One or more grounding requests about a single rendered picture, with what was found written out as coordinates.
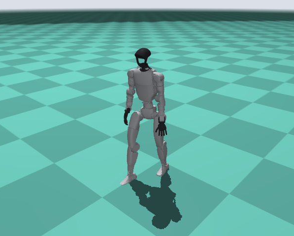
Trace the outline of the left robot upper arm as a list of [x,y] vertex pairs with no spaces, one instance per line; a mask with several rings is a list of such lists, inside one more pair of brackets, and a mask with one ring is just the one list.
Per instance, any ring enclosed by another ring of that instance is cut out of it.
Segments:
[[160,102],[160,96],[164,96],[164,75],[160,72],[153,72],[153,80],[156,82],[158,94],[155,96],[155,101]]

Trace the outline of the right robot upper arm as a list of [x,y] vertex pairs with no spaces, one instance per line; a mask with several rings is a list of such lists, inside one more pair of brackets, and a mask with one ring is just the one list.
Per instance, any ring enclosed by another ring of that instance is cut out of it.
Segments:
[[127,89],[127,94],[129,95],[134,95],[135,94],[135,84],[134,84],[134,79],[133,79],[133,72],[136,68],[133,68],[131,70],[129,70],[127,72],[127,75],[128,75],[128,84],[129,84],[129,87]]

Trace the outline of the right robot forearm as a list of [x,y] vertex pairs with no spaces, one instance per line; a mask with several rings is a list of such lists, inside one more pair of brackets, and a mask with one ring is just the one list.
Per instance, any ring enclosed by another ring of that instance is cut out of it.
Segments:
[[[127,101],[126,101],[126,110],[127,108],[131,109],[132,106],[133,95],[127,94]],[[131,111],[131,110],[130,110]]]

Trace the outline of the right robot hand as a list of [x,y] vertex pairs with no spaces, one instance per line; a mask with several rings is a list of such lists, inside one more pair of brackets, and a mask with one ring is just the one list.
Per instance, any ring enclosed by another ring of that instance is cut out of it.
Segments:
[[124,123],[125,125],[128,125],[128,121],[127,121],[127,116],[128,116],[128,113],[130,113],[130,108],[127,108],[127,110],[125,110],[125,113],[124,113]]

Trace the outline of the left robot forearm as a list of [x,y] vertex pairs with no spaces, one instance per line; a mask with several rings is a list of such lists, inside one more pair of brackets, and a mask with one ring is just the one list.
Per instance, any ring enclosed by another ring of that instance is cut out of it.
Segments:
[[165,107],[165,99],[164,96],[160,96],[160,103],[158,103],[158,115],[160,118],[160,122],[164,121],[164,107]]

